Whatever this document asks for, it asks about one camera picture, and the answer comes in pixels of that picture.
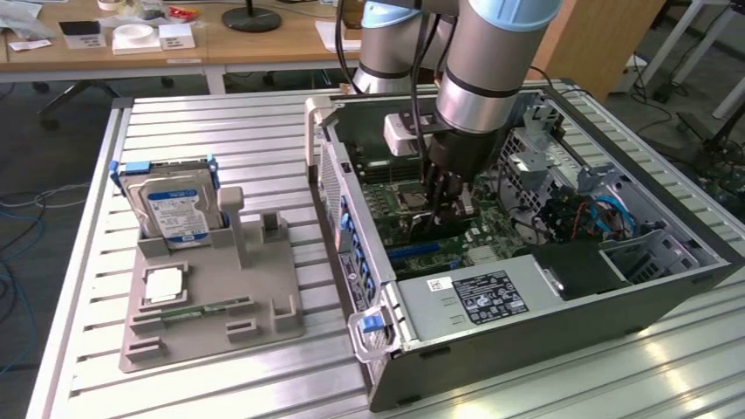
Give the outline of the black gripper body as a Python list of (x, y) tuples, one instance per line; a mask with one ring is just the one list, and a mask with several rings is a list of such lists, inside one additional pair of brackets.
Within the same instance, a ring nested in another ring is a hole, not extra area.
[(428, 159), (440, 173), (474, 179), (486, 160), (486, 135), (452, 130), (436, 133)]

